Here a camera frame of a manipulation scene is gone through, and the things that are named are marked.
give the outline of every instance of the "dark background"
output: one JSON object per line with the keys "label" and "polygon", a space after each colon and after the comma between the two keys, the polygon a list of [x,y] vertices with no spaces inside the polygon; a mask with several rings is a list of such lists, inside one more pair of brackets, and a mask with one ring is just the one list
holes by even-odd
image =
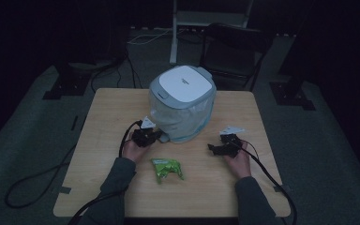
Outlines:
{"label": "dark background", "polygon": [[[237,11],[246,2],[179,8]],[[130,26],[171,27],[172,10],[167,0],[0,1],[0,129],[47,67],[121,57]],[[248,26],[297,35],[280,72],[319,85],[360,160],[360,1],[255,1]]]}

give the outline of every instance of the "hand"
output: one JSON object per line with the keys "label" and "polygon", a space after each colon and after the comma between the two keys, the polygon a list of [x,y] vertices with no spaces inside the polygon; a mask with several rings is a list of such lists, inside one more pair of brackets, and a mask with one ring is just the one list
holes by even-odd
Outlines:
{"label": "hand", "polygon": [[[242,142],[242,148],[247,149],[247,147],[248,144],[246,142]],[[252,175],[250,171],[249,154],[242,149],[239,150],[236,157],[224,156],[224,159],[226,160],[227,164],[229,164],[232,173],[238,179]]]}
{"label": "hand", "polygon": [[124,149],[122,150],[122,157],[128,158],[135,163],[139,162],[144,154],[150,149],[151,145],[146,147],[139,147],[134,141],[131,140],[133,132],[129,134],[130,140],[125,142]]}

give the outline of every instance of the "person's left hand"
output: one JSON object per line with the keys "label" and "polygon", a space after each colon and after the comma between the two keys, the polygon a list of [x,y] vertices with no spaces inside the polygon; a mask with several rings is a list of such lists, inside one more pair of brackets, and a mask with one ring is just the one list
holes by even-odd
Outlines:
{"label": "person's left hand", "polygon": [[133,132],[129,134],[130,140],[125,142],[124,149],[122,150],[122,157],[128,158],[135,163],[139,162],[145,153],[150,149],[151,145],[146,147],[139,147],[134,141],[131,140]]}

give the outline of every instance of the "black device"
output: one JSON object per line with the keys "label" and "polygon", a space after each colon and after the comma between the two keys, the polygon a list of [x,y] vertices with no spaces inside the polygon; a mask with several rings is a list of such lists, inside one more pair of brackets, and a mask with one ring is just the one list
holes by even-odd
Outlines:
{"label": "black device", "polygon": [[146,147],[153,144],[156,139],[160,138],[162,131],[154,131],[152,128],[140,128],[133,131],[131,140],[139,147]]}
{"label": "black device", "polygon": [[221,134],[221,142],[223,145],[214,146],[212,144],[207,144],[209,150],[213,152],[215,156],[230,156],[232,158],[236,157],[240,147],[242,146],[241,140],[236,136],[236,134]]}

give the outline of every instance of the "person's right hand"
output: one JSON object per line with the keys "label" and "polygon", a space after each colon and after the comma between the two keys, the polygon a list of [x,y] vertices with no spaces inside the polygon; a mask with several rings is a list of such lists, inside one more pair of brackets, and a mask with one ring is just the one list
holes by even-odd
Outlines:
{"label": "person's right hand", "polygon": [[[246,142],[242,142],[242,148],[247,149],[247,147],[248,144]],[[242,149],[239,150],[236,157],[224,156],[224,159],[227,164],[229,164],[232,173],[238,179],[252,175],[250,171],[249,154]]]}

